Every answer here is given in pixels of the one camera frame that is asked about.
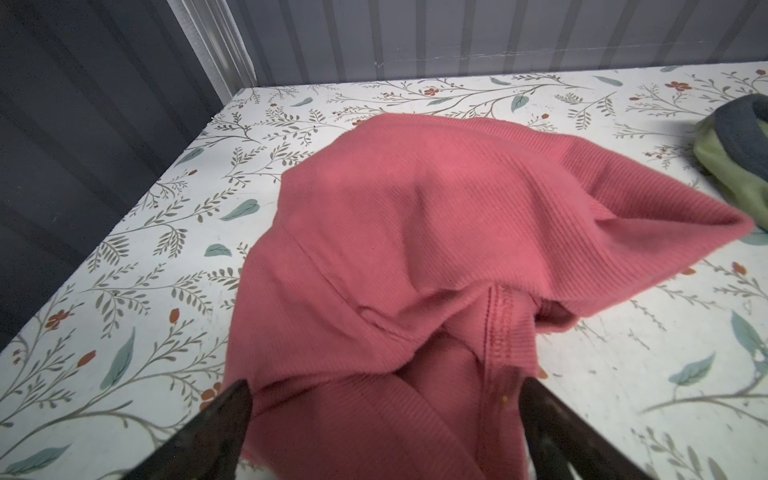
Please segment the dusty rose ribbed cloth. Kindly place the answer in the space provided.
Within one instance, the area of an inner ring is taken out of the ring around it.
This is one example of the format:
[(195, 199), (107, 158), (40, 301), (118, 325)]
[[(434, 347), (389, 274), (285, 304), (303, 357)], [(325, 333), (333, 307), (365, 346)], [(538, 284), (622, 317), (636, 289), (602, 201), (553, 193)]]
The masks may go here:
[(564, 331), (753, 230), (585, 139), (384, 114), (287, 170), (224, 373), (281, 479), (523, 479), (518, 398)]

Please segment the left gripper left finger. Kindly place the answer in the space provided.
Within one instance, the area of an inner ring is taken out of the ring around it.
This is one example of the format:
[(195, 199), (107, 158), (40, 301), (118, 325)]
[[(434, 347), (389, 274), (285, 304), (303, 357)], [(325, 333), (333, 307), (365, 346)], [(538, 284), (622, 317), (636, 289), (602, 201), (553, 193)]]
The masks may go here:
[(238, 380), (123, 479), (234, 479), (251, 410)]

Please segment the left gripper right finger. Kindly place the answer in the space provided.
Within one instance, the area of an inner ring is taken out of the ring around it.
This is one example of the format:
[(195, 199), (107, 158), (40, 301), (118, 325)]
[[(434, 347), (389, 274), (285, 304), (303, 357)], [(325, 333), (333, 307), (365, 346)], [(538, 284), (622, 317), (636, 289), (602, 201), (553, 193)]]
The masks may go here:
[(522, 384), (519, 412), (538, 479), (651, 478), (534, 378)]

